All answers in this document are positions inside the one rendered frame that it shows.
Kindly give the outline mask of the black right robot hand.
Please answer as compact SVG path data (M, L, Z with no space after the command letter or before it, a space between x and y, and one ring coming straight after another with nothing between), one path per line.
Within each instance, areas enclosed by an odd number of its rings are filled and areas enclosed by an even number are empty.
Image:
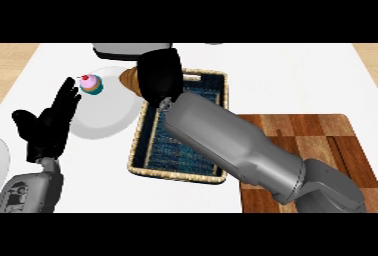
M137 59L137 80L143 99L154 108L165 98L175 102L182 93L182 72L174 48L145 52Z

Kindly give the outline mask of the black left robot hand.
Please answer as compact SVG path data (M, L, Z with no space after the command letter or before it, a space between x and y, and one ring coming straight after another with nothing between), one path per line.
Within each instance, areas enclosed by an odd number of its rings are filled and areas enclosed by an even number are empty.
M20 138L26 141L26 161L57 159L63 153L67 132L76 105L81 100L75 80L67 77L57 91L52 104L35 116L26 110L16 110L11 119Z

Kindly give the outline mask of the brown croissant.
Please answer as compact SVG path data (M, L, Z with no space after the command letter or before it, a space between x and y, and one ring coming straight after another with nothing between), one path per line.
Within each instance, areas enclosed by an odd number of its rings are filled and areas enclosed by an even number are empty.
M137 95L141 96L137 79L137 68L126 69L117 76L122 86Z

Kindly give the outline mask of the wicker basket with blue lining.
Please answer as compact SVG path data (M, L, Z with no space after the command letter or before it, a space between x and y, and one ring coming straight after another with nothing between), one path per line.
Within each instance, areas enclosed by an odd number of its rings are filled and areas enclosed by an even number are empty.
M227 75L219 71L182 70L182 90L228 108ZM126 163L140 176L205 184L219 184L225 171L166 133L165 114L143 103Z

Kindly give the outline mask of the brown wooden cutting board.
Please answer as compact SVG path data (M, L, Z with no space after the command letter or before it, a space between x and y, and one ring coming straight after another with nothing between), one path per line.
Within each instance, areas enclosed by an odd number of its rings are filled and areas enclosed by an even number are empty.
M314 158L355 182L368 213L378 213L378 179L342 114L240 114L271 142L302 159Z

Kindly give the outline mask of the grey and black appliance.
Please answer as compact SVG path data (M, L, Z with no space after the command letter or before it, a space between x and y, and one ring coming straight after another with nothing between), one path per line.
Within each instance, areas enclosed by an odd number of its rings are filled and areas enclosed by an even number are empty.
M159 49L169 49L171 43L94 43L92 51L101 59L135 61L138 56Z

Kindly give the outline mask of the white round plate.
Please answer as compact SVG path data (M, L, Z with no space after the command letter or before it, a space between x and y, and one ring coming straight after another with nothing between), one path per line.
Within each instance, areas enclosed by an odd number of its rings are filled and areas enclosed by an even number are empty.
M70 122L70 133L83 139L101 139L120 132L135 120L143 98L120 84L123 67L104 67L91 74L101 79L103 89L91 95L79 91L81 100Z

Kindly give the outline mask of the pink frosted cupcake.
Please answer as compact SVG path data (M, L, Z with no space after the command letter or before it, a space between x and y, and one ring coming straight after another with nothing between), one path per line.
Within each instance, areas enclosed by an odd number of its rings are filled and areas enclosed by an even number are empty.
M97 95L103 90L101 79L97 75L86 74L79 77L79 89L89 95Z

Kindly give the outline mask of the pale grey round object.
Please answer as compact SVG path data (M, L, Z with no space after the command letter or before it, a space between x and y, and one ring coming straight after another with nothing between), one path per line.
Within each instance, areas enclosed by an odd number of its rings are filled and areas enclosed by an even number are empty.
M0 188L2 186L10 165L10 153L4 141L0 139Z

